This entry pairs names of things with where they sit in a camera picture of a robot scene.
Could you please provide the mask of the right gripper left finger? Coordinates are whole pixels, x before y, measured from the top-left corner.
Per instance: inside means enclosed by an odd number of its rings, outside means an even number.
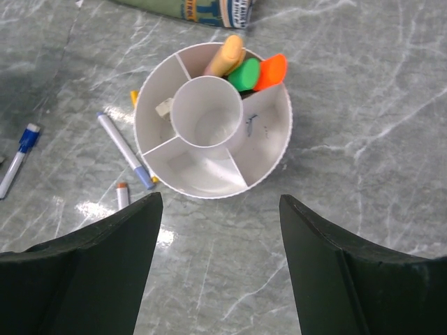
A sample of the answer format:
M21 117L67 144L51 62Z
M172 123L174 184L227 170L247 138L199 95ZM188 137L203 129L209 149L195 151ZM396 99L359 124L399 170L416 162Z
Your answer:
M161 227L149 194L84 228L1 254L2 334L132 334Z

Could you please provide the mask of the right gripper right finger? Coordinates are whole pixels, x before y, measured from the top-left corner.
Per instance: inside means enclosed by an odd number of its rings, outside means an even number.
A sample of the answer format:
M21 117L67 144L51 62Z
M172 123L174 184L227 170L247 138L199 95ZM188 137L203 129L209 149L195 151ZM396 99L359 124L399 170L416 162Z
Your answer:
M372 243L291 195L281 233L303 334L445 334L446 259Z

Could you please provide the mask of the blue cap white marker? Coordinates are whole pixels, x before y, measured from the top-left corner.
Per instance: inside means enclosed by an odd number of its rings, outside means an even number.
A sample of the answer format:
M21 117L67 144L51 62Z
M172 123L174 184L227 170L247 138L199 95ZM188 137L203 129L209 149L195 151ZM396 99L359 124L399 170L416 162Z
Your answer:
M19 141L19 148L14 156L2 182L1 199L4 199L28 151L35 145L41 128L36 124L28 124Z

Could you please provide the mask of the white round divided organizer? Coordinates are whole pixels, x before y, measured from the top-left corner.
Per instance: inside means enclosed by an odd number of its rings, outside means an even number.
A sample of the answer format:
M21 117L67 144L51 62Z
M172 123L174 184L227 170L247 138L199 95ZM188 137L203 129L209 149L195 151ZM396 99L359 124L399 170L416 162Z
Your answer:
M165 58L140 88L135 143L145 165L167 187L193 198L248 191L279 164L291 139L293 109L284 84L242 94L203 75L219 43L186 47ZM173 98L170 121L156 106Z

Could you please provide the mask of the orange cap black highlighter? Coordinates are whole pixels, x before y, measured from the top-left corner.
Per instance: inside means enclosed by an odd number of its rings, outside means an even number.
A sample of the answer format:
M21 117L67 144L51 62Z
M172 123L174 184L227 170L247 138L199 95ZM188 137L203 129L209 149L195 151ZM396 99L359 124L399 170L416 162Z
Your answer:
M254 86L254 91L262 91L274 85L282 83L286 77L287 59L283 54L276 54L269 59L260 62L259 79Z

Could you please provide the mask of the green cap black highlighter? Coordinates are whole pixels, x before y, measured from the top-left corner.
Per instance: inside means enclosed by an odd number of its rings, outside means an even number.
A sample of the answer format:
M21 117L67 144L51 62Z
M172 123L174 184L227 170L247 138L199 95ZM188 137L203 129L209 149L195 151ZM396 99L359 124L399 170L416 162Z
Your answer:
M252 90L259 79L261 63L255 58L243 61L233 72L228 75L228 81L238 91Z

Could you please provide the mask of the yellow pink highlighter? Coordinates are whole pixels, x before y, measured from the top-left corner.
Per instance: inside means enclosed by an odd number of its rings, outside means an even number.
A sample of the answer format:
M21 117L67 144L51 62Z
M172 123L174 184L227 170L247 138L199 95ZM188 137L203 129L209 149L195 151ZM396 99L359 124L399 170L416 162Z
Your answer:
M203 75L223 77L235 70L245 58L246 51L241 37L231 35L214 55Z

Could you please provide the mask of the grey white eraser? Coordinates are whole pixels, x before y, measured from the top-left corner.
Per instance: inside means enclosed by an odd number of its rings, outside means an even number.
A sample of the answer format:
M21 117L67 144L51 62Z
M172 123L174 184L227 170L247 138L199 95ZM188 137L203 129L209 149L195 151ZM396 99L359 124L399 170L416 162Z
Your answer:
M173 108L173 98L167 98L163 102L159 103L155 110L157 114L165 121L170 121L170 113Z

